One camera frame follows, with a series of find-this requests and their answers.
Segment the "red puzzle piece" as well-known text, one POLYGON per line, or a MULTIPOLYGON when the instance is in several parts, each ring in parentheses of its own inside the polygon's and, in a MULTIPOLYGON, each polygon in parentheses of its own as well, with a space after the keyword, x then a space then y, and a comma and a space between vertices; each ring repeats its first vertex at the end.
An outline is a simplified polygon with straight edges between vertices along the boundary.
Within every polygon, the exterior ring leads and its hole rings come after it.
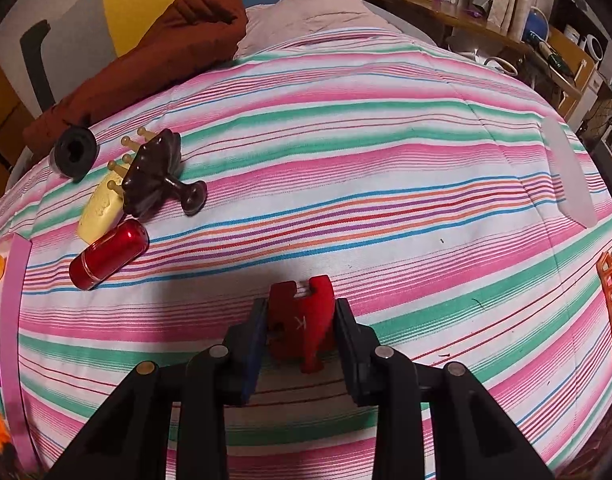
POLYGON ((309 278, 297 296, 294 281, 275 283, 268 297, 268 351, 277 364, 298 364, 304 374, 323 369, 321 356, 334 350, 334 289, 327 275, 309 278))

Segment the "red metallic cylinder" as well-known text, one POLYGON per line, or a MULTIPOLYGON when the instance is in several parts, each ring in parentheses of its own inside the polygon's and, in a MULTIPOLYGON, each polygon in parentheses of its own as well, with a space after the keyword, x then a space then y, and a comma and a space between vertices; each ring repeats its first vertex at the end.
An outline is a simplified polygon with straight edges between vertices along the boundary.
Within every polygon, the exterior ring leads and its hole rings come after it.
POLYGON ((90 290, 141 256, 148 245, 147 231, 138 220, 123 221, 71 261, 71 283, 90 290))

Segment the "striped pink bedsheet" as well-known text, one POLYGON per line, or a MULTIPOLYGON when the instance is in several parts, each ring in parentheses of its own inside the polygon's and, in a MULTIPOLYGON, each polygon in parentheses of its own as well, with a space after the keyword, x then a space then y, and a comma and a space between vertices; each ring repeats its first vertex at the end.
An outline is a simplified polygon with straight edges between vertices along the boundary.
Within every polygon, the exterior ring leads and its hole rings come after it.
POLYGON ((525 84, 397 32, 354 28, 276 44, 93 127, 71 183, 38 162, 0 199, 0 239, 32 247, 18 322, 33 447, 51 466, 138 362, 183 362, 276 282, 325 274, 358 320, 427 365, 472 370, 553 469, 612 403, 596 271, 612 197, 583 144, 597 223, 562 214, 541 136, 552 107, 525 84), (77 224, 138 128, 181 136, 185 181, 144 220, 147 252, 89 292, 68 266, 77 224))

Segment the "yellow soap bar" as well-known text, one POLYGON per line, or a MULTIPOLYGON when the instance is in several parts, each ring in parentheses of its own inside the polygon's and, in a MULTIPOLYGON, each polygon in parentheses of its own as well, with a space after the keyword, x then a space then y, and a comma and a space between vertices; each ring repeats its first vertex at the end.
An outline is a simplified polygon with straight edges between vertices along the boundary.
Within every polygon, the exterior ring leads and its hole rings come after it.
POLYGON ((122 177, 108 172, 97 185, 79 219, 77 234, 86 243, 93 244, 111 230, 123 215, 122 177))

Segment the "dark brown massage comb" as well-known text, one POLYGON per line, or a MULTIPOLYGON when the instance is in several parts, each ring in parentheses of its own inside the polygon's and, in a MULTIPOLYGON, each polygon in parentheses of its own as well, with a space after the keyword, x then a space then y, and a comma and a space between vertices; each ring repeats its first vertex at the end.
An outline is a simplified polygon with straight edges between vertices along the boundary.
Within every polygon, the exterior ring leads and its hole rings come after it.
POLYGON ((121 161, 126 167, 108 162, 110 172, 121 178, 106 183, 106 188, 123 200, 123 211, 134 218, 140 218, 172 196, 179 200, 186 216, 192 217, 203 209, 208 198, 207 184, 202 180, 184 183, 179 174, 182 166, 181 136, 166 128, 153 133, 138 128, 138 136, 145 143, 138 143, 130 136, 120 140, 131 153, 124 154, 121 161))

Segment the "pink rimmed white tray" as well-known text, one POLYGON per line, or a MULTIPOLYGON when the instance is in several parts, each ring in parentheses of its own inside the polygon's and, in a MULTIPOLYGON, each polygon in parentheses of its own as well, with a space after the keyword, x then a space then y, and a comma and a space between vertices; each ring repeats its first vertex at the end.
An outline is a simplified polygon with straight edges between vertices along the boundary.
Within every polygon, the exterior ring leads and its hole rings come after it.
POLYGON ((32 442, 20 386, 19 315, 30 240, 16 233, 0 239, 0 416, 24 471, 36 472, 40 460, 32 442))

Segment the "black lens cup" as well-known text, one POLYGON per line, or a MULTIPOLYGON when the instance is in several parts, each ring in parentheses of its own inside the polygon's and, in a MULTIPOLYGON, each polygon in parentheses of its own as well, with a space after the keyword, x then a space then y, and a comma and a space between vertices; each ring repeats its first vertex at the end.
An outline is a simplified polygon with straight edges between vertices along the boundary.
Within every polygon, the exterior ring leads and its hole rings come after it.
POLYGON ((96 161, 98 145, 88 128, 71 126, 55 142, 50 163, 55 171, 74 182, 80 182, 96 161))

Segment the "dark red quilted blanket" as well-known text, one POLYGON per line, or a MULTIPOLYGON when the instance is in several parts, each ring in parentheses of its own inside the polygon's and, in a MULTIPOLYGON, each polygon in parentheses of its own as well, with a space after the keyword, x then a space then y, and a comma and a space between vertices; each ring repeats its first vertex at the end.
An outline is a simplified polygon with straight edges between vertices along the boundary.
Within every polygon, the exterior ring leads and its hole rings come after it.
POLYGON ((232 60, 245 37, 243 0, 175 0, 128 53, 53 105, 22 132, 48 156, 71 126, 90 128, 175 84, 232 60))

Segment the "pale pink pillow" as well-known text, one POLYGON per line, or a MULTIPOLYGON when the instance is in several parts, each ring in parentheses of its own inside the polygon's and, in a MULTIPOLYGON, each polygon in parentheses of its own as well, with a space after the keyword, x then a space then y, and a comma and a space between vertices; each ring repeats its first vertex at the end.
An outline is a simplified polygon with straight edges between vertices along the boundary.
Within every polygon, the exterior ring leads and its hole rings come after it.
POLYGON ((362 0, 280 0, 248 6, 246 16, 246 34, 237 44, 234 58, 326 30, 369 27, 397 32, 362 0))

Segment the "wooden side desk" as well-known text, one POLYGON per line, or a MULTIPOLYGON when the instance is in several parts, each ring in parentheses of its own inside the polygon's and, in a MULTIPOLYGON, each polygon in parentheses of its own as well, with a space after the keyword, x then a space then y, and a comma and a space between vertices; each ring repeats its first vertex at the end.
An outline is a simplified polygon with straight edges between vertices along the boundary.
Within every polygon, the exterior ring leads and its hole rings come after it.
POLYGON ((534 42, 511 39, 500 32, 500 29, 488 25, 484 18, 473 18, 466 10, 447 2, 435 0, 365 0, 380 9, 402 18, 405 22, 421 29, 436 44, 457 52, 457 43, 453 37, 461 34, 473 40, 478 50, 484 46, 500 47, 498 58, 513 66, 524 63, 534 65, 553 86, 559 89, 560 99, 556 102, 559 113, 566 119, 573 112, 583 97, 584 86, 576 79, 564 76, 556 70, 552 61, 545 57, 547 52, 556 54, 548 41, 534 42))

